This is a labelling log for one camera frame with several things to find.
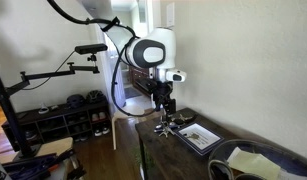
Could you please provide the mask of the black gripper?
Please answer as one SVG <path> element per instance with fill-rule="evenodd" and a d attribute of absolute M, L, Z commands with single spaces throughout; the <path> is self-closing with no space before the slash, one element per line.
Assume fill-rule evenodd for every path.
<path fill-rule="evenodd" d="M 176 100 L 170 97 L 173 91 L 172 82 L 158 82 L 156 88 L 153 90 L 153 101 L 155 103 L 155 110 L 160 111 L 164 108 L 167 114 L 161 116 L 161 123 L 165 124 L 172 121 L 172 114 L 176 112 Z"/>

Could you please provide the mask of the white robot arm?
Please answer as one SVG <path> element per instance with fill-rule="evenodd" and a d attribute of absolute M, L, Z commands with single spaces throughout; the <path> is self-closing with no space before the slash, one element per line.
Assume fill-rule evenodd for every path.
<path fill-rule="evenodd" d="M 174 82 L 184 82 L 186 73 L 175 67 L 176 38 L 168 28 L 156 28 L 145 37 L 138 37 L 135 31 L 120 23 L 119 19 L 94 19 L 115 45 L 119 60 L 127 65 L 149 69 L 154 68 L 153 84 L 148 91 L 153 95 L 155 110 L 161 107 L 166 116 L 176 112 L 176 100 L 170 97 Z"/>

